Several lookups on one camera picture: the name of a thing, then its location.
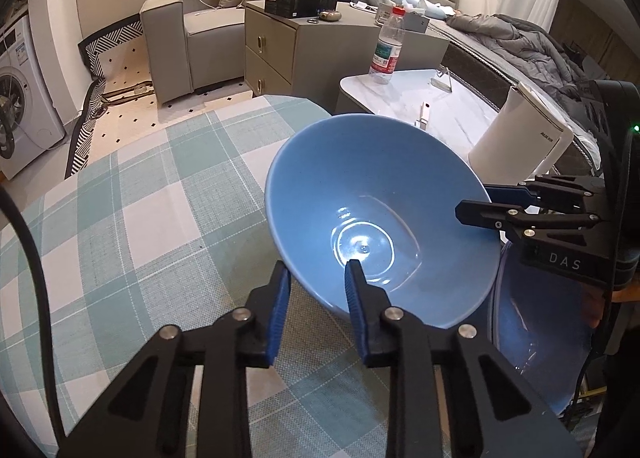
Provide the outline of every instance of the washing machine sticker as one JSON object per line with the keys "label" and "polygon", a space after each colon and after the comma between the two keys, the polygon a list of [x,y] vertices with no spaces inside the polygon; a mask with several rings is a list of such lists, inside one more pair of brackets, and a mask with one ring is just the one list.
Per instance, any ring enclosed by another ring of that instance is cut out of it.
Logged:
{"label": "washing machine sticker", "polygon": [[20,62],[20,65],[23,65],[25,62],[27,62],[27,60],[29,60],[27,48],[24,47],[24,43],[18,44],[15,49],[15,54],[18,57],[18,62]]}

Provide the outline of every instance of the black box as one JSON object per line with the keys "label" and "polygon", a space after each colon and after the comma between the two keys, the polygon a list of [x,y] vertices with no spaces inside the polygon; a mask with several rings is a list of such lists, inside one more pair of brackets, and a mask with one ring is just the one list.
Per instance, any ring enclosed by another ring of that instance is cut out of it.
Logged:
{"label": "black box", "polygon": [[338,0],[264,0],[264,11],[287,19],[316,17],[323,10],[335,10]]}

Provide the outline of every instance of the metal screw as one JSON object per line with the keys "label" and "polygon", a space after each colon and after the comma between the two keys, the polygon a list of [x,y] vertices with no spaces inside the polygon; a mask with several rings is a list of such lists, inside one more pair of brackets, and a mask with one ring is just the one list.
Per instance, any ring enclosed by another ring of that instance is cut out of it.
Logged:
{"label": "metal screw", "polygon": [[246,321],[249,319],[249,317],[251,317],[251,310],[249,310],[248,308],[236,308],[235,310],[233,310],[231,316],[236,321]]}
{"label": "metal screw", "polygon": [[473,339],[478,335],[478,330],[476,330],[476,327],[471,324],[461,324],[458,328],[458,333],[465,339]]}
{"label": "metal screw", "polygon": [[401,308],[390,306],[385,310],[385,317],[390,321],[399,321],[402,317],[404,317],[404,312]]}
{"label": "metal screw", "polygon": [[160,336],[165,341],[170,341],[171,339],[175,339],[178,333],[180,333],[180,329],[177,326],[174,326],[172,324],[167,324],[167,326],[163,326],[160,329]]}

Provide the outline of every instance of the sofa seat cushion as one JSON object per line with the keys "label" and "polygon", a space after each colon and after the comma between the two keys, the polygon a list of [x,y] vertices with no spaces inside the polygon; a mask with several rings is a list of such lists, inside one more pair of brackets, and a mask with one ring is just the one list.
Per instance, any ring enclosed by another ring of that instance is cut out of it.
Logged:
{"label": "sofa seat cushion", "polygon": [[244,9],[185,14],[193,89],[244,76]]}

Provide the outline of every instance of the nightstand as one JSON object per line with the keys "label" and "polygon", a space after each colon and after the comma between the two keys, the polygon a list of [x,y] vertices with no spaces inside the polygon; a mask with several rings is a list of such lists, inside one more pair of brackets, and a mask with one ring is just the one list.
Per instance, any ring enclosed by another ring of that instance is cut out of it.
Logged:
{"label": "nightstand", "polygon": [[[338,3],[338,22],[307,22],[264,12],[264,1],[244,4],[244,79],[256,95],[300,96],[334,112],[340,80],[363,75],[376,48],[374,15]],[[449,41],[431,30],[406,32],[396,70],[437,68]]]}

